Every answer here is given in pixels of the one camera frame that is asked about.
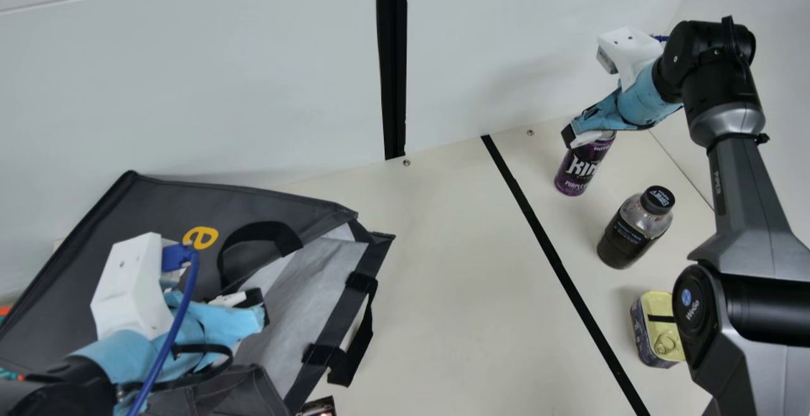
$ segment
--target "black vertical seam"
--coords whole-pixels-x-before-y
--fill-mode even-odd
[[[588,306],[582,299],[582,295],[576,290],[576,286],[565,270],[565,266],[563,266],[558,252],[554,249],[549,235],[546,234],[534,209],[529,205],[529,200],[526,198],[526,194],[523,194],[523,190],[521,190],[518,181],[512,176],[512,171],[509,171],[509,166],[506,165],[503,156],[501,156],[501,152],[498,151],[498,147],[495,145],[495,142],[492,141],[492,137],[487,134],[486,136],[481,136],[481,140],[483,140],[483,145],[489,151],[489,156],[492,157],[492,161],[495,162],[498,171],[501,171],[501,177],[503,177],[506,185],[509,186],[514,200],[517,201],[520,210],[523,212],[523,216],[526,217],[526,221],[529,222],[529,227],[532,228],[532,232],[535,233],[540,248],[543,249],[546,258],[549,259],[549,263],[556,277],[558,277],[559,283],[562,284],[565,294],[568,295],[573,307],[575,307],[576,312],[579,314],[579,318],[582,320],[582,323],[585,324],[585,328],[588,329],[590,337],[594,340],[599,352],[602,353],[602,358],[607,362],[607,366],[613,373],[613,377],[616,378],[619,387],[624,391],[627,401],[630,402],[630,406],[633,407],[637,415],[650,416],[650,412],[645,407],[642,398],[639,396],[639,393],[636,392],[636,388],[633,387],[633,383],[630,382],[630,378],[625,374],[625,370],[619,363],[619,359],[616,357],[616,354],[613,353],[610,344],[608,344],[608,339],[602,334],[602,330],[599,329],[599,324],[596,324],[594,316],[590,314],[590,310],[588,310]]]
[[[405,155],[408,0],[377,0],[377,47],[385,159]]]

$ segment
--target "wego logo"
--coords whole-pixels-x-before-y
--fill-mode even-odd
[[[697,307],[700,306],[700,305],[701,305],[701,301],[694,301],[694,303],[692,303],[692,308],[689,309],[688,312],[686,312],[686,321],[691,321],[692,320],[692,316],[695,315],[695,312],[697,312]]]

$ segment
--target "bottle label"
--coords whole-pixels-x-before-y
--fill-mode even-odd
[[[607,227],[607,239],[613,243],[620,251],[630,256],[640,256],[655,239],[644,236],[626,222],[619,213],[613,218],[611,225]]]

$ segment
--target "black bottle cap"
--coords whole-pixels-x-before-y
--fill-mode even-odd
[[[651,215],[666,215],[675,205],[675,195],[663,186],[653,185],[642,193],[642,208]]]

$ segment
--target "dark brown bottle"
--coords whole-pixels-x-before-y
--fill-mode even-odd
[[[630,267],[669,229],[674,205],[675,196],[663,186],[630,196],[605,228],[599,258],[611,268]]]

